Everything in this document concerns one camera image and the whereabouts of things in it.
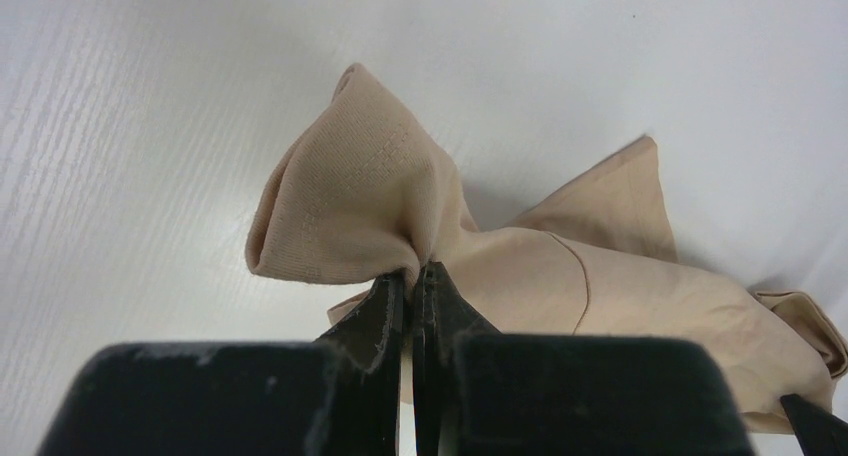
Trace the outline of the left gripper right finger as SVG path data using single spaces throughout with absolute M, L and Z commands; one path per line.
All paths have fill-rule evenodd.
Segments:
M 412 320 L 421 455 L 749 455 L 730 390 L 699 345 L 502 333 L 424 266 Z

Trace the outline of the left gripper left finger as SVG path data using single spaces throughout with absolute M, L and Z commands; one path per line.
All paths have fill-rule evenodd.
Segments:
M 146 342 L 82 367 L 43 455 L 393 455 L 405 284 L 312 342 Z

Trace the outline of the beige t-shirt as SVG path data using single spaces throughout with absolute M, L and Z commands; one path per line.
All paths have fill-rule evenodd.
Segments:
M 702 345 L 743 421 L 789 433 L 780 398 L 824 409 L 847 372 L 847 343 L 799 291 L 750 292 L 679 262 L 643 136 L 506 226 L 482 230 L 450 156 L 364 66 L 271 174 L 246 242 L 255 275 L 354 284 L 403 270 L 413 285 L 444 264 L 498 330 L 659 336 Z

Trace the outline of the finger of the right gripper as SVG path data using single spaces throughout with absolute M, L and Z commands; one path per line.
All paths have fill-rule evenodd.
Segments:
M 805 456 L 847 456 L 847 423 L 798 394 L 782 396 L 781 405 Z

